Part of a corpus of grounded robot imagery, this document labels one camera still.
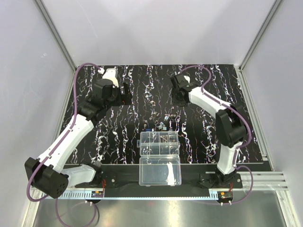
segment small object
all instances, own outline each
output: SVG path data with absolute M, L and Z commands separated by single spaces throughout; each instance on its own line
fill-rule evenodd
M 94 166 L 96 167 L 101 167 L 101 162 L 99 162 L 98 160 L 94 162 Z
M 98 70 L 98 73 L 100 73 L 101 75 L 103 75 L 104 72 L 105 72 L 104 68 L 100 68 L 100 69 Z
M 168 142 L 168 139 L 167 139 L 167 136 L 164 135 L 164 136 L 160 136 L 160 143 L 167 143 Z
M 231 205 L 232 200 L 233 200 L 232 192 L 221 192 L 220 196 L 218 196 L 217 202 L 220 204 L 229 203 Z

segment metal floor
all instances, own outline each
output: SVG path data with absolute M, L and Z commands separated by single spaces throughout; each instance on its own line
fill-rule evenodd
M 234 192 L 235 201 L 244 196 Z M 68 208 L 80 200 L 59 200 L 63 221 L 73 227 L 86 225 L 93 216 L 88 204 Z M 99 218 L 92 227 L 286 227 L 274 191 L 253 191 L 246 201 L 232 206 L 205 205 L 202 201 L 101 201 Z M 61 227 L 55 200 L 40 202 L 35 227 Z

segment aluminum frame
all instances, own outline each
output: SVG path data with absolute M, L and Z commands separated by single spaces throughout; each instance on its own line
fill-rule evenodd
M 239 66 L 234 66 L 234 68 L 236 70 L 238 80 L 239 80 L 239 83 L 241 86 L 241 90 L 242 90 L 242 93 L 243 93 L 243 96 L 245 99 L 245 103 L 246 103 L 249 115 L 251 117 L 251 123 L 252 123 L 253 129 L 255 131 L 257 140 L 258 140 L 258 145 L 260 147 L 262 157 L 265 158 L 265 160 L 269 161 L 270 167 L 274 171 L 275 168 L 274 168 L 272 158 L 269 153 L 268 145 L 267 145 L 267 142 L 266 142 L 266 139 L 265 139 L 262 127 L 261 127 L 260 120 L 259 120 L 257 112 L 256 112 L 255 105 L 252 101 L 252 97 L 251 97 L 249 87 L 247 85 L 247 81 L 245 79 L 243 71 L 240 70 Z
M 59 32 L 57 31 L 44 3 L 42 0 L 34 0 L 35 4 L 37 5 L 43 19 L 45 20 L 45 23 L 47 24 L 47 26 L 49 27 L 55 41 L 57 42 L 60 50 L 62 51 L 62 54 L 64 55 L 65 59 L 67 60 L 68 65 L 70 66 L 70 68 L 75 71 L 77 66 L 75 64 L 75 62 L 73 61 L 71 55 L 69 54 L 62 38 L 59 35 Z
M 289 191 L 277 191 L 278 200 L 283 213 L 287 227 L 300 227 L 298 216 L 294 209 Z
M 275 0 L 275 2 L 273 3 L 271 9 L 269 10 L 260 30 L 258 31 L 254 41 L 252 42 L 248 52 L 246 53 L 242 63 L 240 64 L 240 69 L 244 70 L 245 66 L 247 65 L 247 62 L 250 60 L 250 57 L 252 56 L 253 52 L 255 51 L 257 45 L 259 44 L 263 34 L 265 33 L 265 31 L 267 30 L 270 22 L 272 21 L 272 19 L 274 18 L 275 14 L 278 12 L 280 6 L 282 5 L 284 0 Z

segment cable connector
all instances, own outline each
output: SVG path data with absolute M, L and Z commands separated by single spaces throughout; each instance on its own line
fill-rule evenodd
M 98 73 L 100 73 L 101 75 L 103 75 L 104 72 L 105 72 L 104 68 L 100 68 L 100 69 L 98 70 Z

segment small part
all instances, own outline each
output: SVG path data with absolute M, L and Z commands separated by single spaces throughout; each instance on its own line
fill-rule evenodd
M 101 75 L 103 75 L 104 72 L 105 72 L 104 68 L 100 68 L 100 69 L 98 70 L 98 73 L 100 73 Z
M 168 135 L 160 136 L 160 143 L 167 143 L 168 142 Z
M 218 193 L 218 203 L 231 203 L 233 200 L 233 193 L 232 192 L 220 192 Z

